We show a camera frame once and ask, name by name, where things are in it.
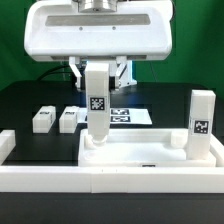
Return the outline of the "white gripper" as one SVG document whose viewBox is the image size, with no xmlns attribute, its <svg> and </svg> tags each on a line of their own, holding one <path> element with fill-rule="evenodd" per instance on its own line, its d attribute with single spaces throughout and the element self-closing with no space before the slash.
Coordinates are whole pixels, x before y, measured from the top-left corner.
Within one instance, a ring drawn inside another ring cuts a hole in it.
<svg viewBox="0 0 224 224">
<path fill-rule="evenodd" d="M 109 90 L 120 88 L 129 60 L 164 60 L 172 49 L 171 0 L 116 1 L 113 12 L 83 12 L 78 0 L 41 0 L 29 9 L 24 48 L 36 61 L 66 61 L 85 89 L 82 60 L 115 60 Z"/>
</svg>

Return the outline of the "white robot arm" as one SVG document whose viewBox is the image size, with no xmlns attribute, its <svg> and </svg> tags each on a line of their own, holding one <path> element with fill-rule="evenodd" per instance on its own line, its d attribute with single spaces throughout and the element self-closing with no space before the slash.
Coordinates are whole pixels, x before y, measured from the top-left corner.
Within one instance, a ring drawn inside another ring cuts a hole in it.
<svg viewBox="0 0 224 224">
<path fill-rule="evenodd" d="M 172 0 L 38 0 L 27 14 L 24 48 L 36 61 L 112 65 L 117 88 L 134 85 L 132 63 L 172 49 Z"/>
</svg>

